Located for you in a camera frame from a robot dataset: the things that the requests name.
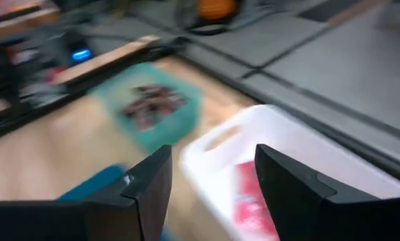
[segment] colorful picture on box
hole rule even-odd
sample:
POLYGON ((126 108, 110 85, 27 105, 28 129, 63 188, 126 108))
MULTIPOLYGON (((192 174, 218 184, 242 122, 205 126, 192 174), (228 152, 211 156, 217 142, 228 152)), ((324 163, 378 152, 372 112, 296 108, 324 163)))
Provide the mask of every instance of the colorful picture on box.
POLYGON ((159 84, 149 84, 131 88, 139 99, 126 105, 122 112, 133 119, 140 131, 147 131, 162 121, 166 116, 181 108, 187 99, 172 88, 159 84))

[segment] wooden floor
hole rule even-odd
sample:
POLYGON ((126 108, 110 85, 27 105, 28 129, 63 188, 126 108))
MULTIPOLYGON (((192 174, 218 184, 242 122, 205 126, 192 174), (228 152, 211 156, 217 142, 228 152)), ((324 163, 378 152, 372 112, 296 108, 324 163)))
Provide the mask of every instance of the wooden floor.
MULTIPOLYGON (((181 173, 179 153, 192 140, 254 102, 174 58, 155 66, 204 91, 201 124, 174 146, 167 226, 179 240, 230 240, 181 173)), ((115 163, 144 157, 91 96, 0 138, 0 200, 54 199, 115 163)))

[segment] blue light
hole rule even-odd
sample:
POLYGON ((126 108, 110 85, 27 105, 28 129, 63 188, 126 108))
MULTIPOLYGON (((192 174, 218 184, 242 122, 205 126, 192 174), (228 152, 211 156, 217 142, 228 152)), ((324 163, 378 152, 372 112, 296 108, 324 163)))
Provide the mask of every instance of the blue light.
POLYGON ((88 49, 77 50, 72 54, 72 59, 77 62, 81 62, 88 60, 91 55, 92 52, 88 49))

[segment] red package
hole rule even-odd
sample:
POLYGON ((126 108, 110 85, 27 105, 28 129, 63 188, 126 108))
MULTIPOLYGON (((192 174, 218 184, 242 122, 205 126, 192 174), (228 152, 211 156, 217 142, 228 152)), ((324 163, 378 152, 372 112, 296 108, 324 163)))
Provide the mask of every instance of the red package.
POLYGON ((258 182, 255 163, 242 163, 237 165, 236 169, 240 176, 240 188, 236 200, 235 223, 246 232, 277 237, 258 182))

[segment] white plastic basket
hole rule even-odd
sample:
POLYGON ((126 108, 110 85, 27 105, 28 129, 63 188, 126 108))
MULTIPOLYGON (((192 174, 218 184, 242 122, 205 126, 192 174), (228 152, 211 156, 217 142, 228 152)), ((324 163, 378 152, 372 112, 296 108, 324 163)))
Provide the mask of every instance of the white plastic basket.
POLYGON ((237 193, 234 167, 254 160, 260 143, 376 197, 400 197, 400 181, 389 174, 275 106, 252 106, 193 141, 181 154, 185 175, 236 240, 253 241, 243 237, 233 223, 237 193), (206 151, 212 141, 233 127, 239 127, 240 132, 206 151))

